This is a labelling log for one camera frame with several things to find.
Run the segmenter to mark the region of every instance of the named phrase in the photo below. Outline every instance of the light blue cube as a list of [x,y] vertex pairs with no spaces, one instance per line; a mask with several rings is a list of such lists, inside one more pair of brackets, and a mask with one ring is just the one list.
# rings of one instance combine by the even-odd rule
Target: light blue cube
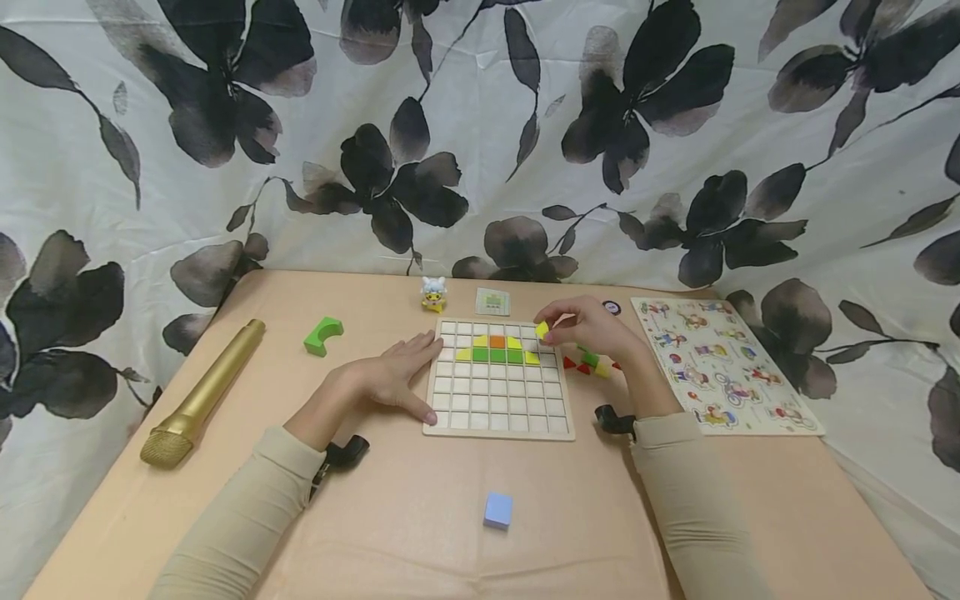
[[487,508],[483,513],[483,524],[487,527],[506,530],[510,527],[510,513],[514,509],[514,500],[504,493],[487,494]]

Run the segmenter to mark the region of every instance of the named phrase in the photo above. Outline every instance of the black clip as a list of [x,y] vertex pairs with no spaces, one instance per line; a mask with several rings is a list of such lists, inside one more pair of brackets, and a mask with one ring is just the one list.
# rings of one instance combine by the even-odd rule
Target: black clip
[[610,404],[598,406],[597,409],[593,411],[593,414],[596,415],[597,422],[600,423],[600,428],[607,433],[614,435],[629,433],[630,437],[636,442],[636,432],[634,431],[634,421],[636,421],[636,417],[633,415],[618,417],[616,411],[613,410]]
[[309,502],[313,499],[314,494],[317,493],[317,488],[320,487],[320,482],[324,480],[326,472],[329,471],[331,467],[337,469],[353,468],[360,462],[360,459],[363,458],[363,454],[368,448],[370,448],[370,442],[367,442],[367,440],[360,436],[351,437],[344,447],[340,447],[333,442],[327,444],[326,460],[324,460],[320,470],[318,470],[317,474],[313,477],[313,482],[310,484],[310,495],[307,497],[307,501]]

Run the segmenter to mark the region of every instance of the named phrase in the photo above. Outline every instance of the hand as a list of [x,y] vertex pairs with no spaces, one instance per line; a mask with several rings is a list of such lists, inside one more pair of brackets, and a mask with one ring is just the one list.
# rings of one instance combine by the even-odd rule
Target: hand
[[[570,316],[561,320],[563,315]],[[548,346],[574,342],[617,362],[645,348],[633,331],[590,296],[550,302],[534,317],[534,323],[543,321],[550,327],[543,340]]]
[[397,406],[428,425],[437,424],[437,414],[410,390],[410,379],[437,358],[444,341],[434,339],[433,329],[406,342],[399,341],[375,358],[347,363],[335,371],[351,379],[361,396],[387,406]]
[[349,408],[364,398],[398,406],[427,424],[437,424],[437,414],[410,390],[410,378],[443,347],[444,341],[434,340],[431,330],[397,342],[375,358],[337,367],[284,427],[304,444],[323,451]]

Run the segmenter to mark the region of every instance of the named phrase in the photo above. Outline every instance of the microphone handle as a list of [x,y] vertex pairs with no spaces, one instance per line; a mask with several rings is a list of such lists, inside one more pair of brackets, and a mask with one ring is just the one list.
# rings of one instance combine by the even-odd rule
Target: microphone handle
[[210,416],[227,387],[253,354],[253,350],[263,339],[266,328],[266,325],[257,319],[244,325],[233,336],[217,360],[213,361],[193,390],[183,399],[177,410],[164,419],[156,429],[180,434],[191,442],[196,442],[206,418]]

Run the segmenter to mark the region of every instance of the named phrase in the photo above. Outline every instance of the green wooden block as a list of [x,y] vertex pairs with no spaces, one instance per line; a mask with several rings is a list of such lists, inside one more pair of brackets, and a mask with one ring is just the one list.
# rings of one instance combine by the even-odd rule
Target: green wooden block
[[310,335],[303,340],[303,347],[311,354],[320,357],[326,356],[324,342],[327,338],[344,334],[344,324],[331,317],[324,317],[320,324],[313,328]]
[[597,365],[600,364],[600,355],[594,354],[593,352],[584,352],[582,360],[596,369]]

